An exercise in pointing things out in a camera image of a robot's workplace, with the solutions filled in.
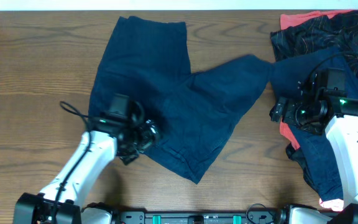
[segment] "red cloth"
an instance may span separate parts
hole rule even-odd
[[[286,15],[282,14],[280,16],[280,26],[281,29],[286,29],[290,26],[297,26],[300,25],[309,19],[319,17],[319,16],[328,16],[328,18],[334,17],[336,14],[339,13],[345,13],[350,12],[353,10],[333,10],[333,11],[326,11],[326,12],[320,12],[320,11],[313,11],[306,14],[297,14],[297,15]],[[284,137],[286,137],[288,140],[291,141],[292,147],[297,150],[300,148],[300,145],[298,141],[296,140],[295,136],[292,134],[292,131],[290,127],[288,127],[287,124],[280,122],[280,134]]]
[[[345,13],[350,12],[353,10],[333,10],[333,11],[326,11],[326,12],[320,12],[320,11],[313,11],[306,14],[297,14],[297,15],[286,15],[282,14],[280,16],[280,25],[281,29],[286,29],[290,26],[297,26],[300,25],[309,19],[319,17],[319,16],[328,16],[328,18],[334,17],[336,14],[339,13]]]

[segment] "black patterned fabric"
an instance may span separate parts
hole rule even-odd
[[[296,27],[272,32],[270,38],[276,61],[328,47],[358,52],[358,10],[338,14],[332,19],[327,16],[316,17]],[[346,55],[345,59],[356,74],[358,57]]]

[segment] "wood grain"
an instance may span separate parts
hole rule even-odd
[[[11,223],[23,192],[36,194],[58,173],[83,132],[62,111],[66,100],[87,112],[94,76],[119,16],[185,21],[192,70],[244,54],[274,61],[269,33],[283,11],[0,12],[0,223]],[[245,210],[287,202],[318,206],[318,196],[288,160],[288,141],[270,122],[271,86],[236,126],[198,185],[146,156],[115,160],[86,202],[147,210]]]

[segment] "wooden surface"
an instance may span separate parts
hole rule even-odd
[[[185,21],[193,71],[244,54],[274,62],[269,40],[284,11],[201,12],[0,12],[0,223],[11,223],[23,192],[36,194],[63,167],[83,132],[82,112],[96,69],[119,16]],[[236,126],[222,153],[198,185],[147,156],[124,166],[115,160],[101,174],[88,202],[153,210],[245,210],[294,202],[318,206],[288,141],[270,122],[270,85]]]

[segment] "wooden table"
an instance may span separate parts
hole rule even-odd
[[[16,200],[48,184],[76,149],[81,120],[58,106],[88,110],[94,77],[119,16],[185,21],[192,70],[244,54],[274,62],[269,33],[285,11],[0,12],[0,223],[11,223]],[[124,166],[115,160],[86,203],[152,210],[245,210],[253,203],[318,206],[288,141],[270,121],[270,84],[241,119],[198,185],[147,156]]]

